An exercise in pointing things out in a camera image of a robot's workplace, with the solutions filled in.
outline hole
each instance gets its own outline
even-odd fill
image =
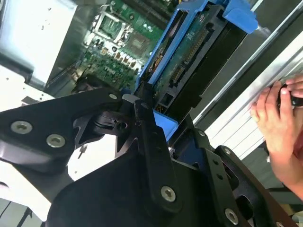
[[[169,104],[171,103],[172,99],[174,97],[171,96],[170,94],[165,94],[163,99],[161,100],[161,104],[165,105],[165,106],[169,106]]]
[[[230,168],[227,167],[226,164],[223,163],[223,166],[224,166],[229,184],[230,184],[232,190],[235,190],[239,186],[239,179],[233,173],[233,171]]]
[[[124,122],[119,122],[118,125],[117,125],[117,129],[120,131],[120,130],[124,130],[127,128],[127,124],[124,123]]]
[[[17,129],[18,129],[18,130],[26,130],[26,129],[27,129],[27,126],[24,125],[24,124],[19,124],[19,125],[17,125]]]
[[[51,142],[53,142],[53,143],[60,143],[61,139],[60,138],[52,138]]]
[[[218,177],[220,180],[223,180],[223,177],[222,177],[220,174],[217,174],[217,177]]]
[[[246,220],[250,220],[254,215],[253,207],[250,201],[244,195],[241,195],[236,199],[236,203],[242,216]]]
[[[193,167],[196,167],[196,168],[200,169],[199,163],[197,163],[197,162],[195,162],[195,163],[193,164]]]
[[[171,191],[168,190],[168,189],[165,190],[165,194],[166,194],[168,197],[172,197]]]
[[[229,213],[228,216],[229,216],[229,218],[230,218],[231,220],[235,220],[235,219],[236,219],[235,216],[234,216],[234,214],[232,214],[232,213]]]

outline human hand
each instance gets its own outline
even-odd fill
[[[288,79],[286,82],[287,90],[298,98],[303,98],[303,74],[297,74],[295,78]]]
[[[288,160],[293,153],[294,143],[303,125],[303,111],[296,109],[293,113],[290,93],[286,88],[281,89],[277,81],[273,87],[265,88],[256,104],[251,108],[251,116],[267,143],[272,154],[277,154],[281,160]],[[278,111],[276,101],[281,89],[281,106]]]
[[[276,176],[284,183],[294,184],[302,179],[303,168],[293,151],[303,126],[303,109],[293,111],[290,92],[281,87],[277,81],[272,88],[265,88],[251,108],[251,117],[264,135]],[[276,101],[280,89],[279,111]]]

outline black metal bracket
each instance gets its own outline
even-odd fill
[[[169,202],[161,195],[165,185],[178,193],[163,129],[156,125],[151,104],[136,96],[100,88],[2,112],[0,158],[41,173],[60,173],[76,148],[104,134],[123,138],[118,155],[138,147],[132,150],[142,159],[139,168],[142,188],[150,195],[149,209],[178,213],[181,198]]]
[[[172,141],[175,158],[198,167],[208,176],[217,217],[222,218],[219,220],[224,221],[223,210],[228,207],[238,217],[240,226],[250,226],[248,221],[254,227],[276,227],[277,223],[296,226],[232,150],[225,146],[213,149],[203,131],[194,128],[191,121],[186,124],[183,131],[187,133]]]

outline black mounting arm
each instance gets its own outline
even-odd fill
[[[63,189],[48,227],[295,227],[241,161],[213,149],[187,118],[169,145],[152,110],[152,87],[135,95],[100,88],[0,113],[0,158],[45,174],[73,151],[117,136],[116,159]]]

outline green motherboard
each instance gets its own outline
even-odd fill
[[[162,33],[145,15],[113,0],[101,6],[95,17],[80,71],[93,73],[116,89],[133,91],[137,75]]]

